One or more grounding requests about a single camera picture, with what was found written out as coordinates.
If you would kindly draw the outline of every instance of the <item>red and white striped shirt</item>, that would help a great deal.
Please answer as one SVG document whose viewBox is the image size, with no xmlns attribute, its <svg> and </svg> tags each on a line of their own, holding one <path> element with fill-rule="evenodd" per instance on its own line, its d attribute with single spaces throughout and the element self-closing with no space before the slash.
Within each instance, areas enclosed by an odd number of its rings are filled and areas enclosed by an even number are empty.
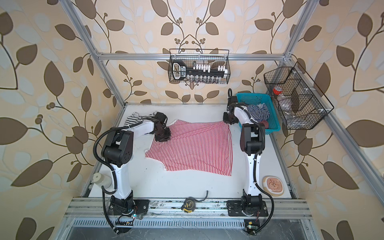
<svg viewBox="0 0 384 240">
<path fill-rule="evenodd" d="M 231 176 L 232 136 L 228 124 L 176 120 L 169 129 L 170 140 L 153 140 L 145 153 L 147 158 L 162 162 L 167 171 L 193 169 Z"/>
</svg>

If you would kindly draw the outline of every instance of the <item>black mounting plate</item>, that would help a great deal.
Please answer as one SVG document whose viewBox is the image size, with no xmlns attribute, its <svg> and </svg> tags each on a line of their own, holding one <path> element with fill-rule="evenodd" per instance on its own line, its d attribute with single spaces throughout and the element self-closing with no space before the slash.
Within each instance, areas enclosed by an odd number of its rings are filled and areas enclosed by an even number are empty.
<svg viewBox="0 0 384 240">
<path fill-rule="evenodd" d="M 262 209 L 258 209 L 257 207 L 254 208 L 246 208 L 248 213 L 253 213 L 252 217 L 257 216 L 257 211 L 259 211 L 259 217 L 267 217 L 268 216 L 268 210 L 266 208 L 265 201 L 262 201 L 263 207 Z M 227 201 L 227 209 L 228 209 L 228 215 L 230 217 L 249 217 L 242 212 L 242 205 L 240 200 L 229 200 Z"/>
<path fill-rule="evenodd" d="M 148 212 L 149 200 L 135 199 L 134 202 L 135 202 L 135 206 L 137 207 L 136 215 L 145 215 Z M 119 209 L 116 209 L 116 208 L 111 209 L 111 204 L 110 204 L 108 208 L 108 214 L 120 216 L 120 215 L 123 215 L 123 212 L 121 212 Z"/>
</svg>

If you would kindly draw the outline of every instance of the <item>red cap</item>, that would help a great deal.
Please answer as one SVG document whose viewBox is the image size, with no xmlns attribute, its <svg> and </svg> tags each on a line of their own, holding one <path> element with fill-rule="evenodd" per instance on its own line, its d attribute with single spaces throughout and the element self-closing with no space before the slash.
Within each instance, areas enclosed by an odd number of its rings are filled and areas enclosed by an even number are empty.
<svg viewBox="0 0 384 240">
<path fill-rule="evenodd" d="M 276 95 L 279 95 L 282 92 L 283 92 L 283 89 L 279 86 L 276 86 L 273 88 L 273 93 L 275 93 Z"/>
</svg>

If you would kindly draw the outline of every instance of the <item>red cloth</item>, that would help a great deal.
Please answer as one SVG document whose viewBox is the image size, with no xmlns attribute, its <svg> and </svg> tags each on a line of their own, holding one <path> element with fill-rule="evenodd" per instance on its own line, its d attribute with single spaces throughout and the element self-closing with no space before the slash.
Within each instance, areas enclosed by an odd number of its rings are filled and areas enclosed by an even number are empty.
<svg viewBox="0 0 384 240">
<path fill-rule="evenodd" d="M 228 124 L 176 120 L 169 129 L 171 139 L 153 140 L 146 157 L 162 162 L 167 171 L 193 169 L 231 176 L 232 137 Z"/>
</svg>

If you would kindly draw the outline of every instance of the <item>wire mesh basket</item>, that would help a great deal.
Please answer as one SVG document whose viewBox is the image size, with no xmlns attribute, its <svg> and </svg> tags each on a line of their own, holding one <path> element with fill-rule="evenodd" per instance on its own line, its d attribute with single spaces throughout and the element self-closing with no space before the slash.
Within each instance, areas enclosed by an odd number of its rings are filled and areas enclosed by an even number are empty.
<svg viewBox="0 0 384 240">
<path fill-rule="evenodd" d="M 229 50 L 173 48 L 169 54 L 170 83 L 228 84 Z"/>
<path fill-rule="evenodd" d="M 302 68 L 280 67 L 264 74 L 264 82 L 286 129 L 313 129 L 334 106 L 313 81 L 308 86 Z"/>
</svg>

